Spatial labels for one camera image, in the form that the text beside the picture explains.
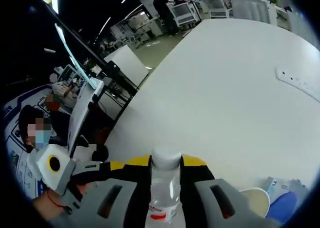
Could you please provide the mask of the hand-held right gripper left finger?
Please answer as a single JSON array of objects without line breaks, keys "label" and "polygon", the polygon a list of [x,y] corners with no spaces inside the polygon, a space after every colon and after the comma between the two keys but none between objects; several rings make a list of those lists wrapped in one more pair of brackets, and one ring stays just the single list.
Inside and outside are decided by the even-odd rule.
[{"label": "hand-held right gripper left finger", "polygon": [[116,177],[74,181],[83,193],[79,209],[67,209],[49,221],[52,227],[144,227],[151,199],[151,156],[124,163]]}]

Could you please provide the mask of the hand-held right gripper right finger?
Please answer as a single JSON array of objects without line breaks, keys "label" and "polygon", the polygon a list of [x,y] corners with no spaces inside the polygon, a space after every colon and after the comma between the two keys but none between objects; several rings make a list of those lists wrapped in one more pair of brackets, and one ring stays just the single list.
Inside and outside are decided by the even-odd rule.
[{"label": "hand-held right gripper right finger", "polygon": [[224,179],[216,179],[198,157],[180,159],[180,200],[186,227],[277,227],[261,217],[248,199]]}]

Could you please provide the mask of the person's left hand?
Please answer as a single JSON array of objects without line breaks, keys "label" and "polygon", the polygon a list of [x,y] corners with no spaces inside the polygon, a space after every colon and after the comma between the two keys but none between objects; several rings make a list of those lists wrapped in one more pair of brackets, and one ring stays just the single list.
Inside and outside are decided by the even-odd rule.
[{"label": "person's left hand", "polygon": [[68,183],[65,191],[59,198],[59,205],[67,207],[67,209],[79,209],[82,204],[83,193],[74,183]]}]

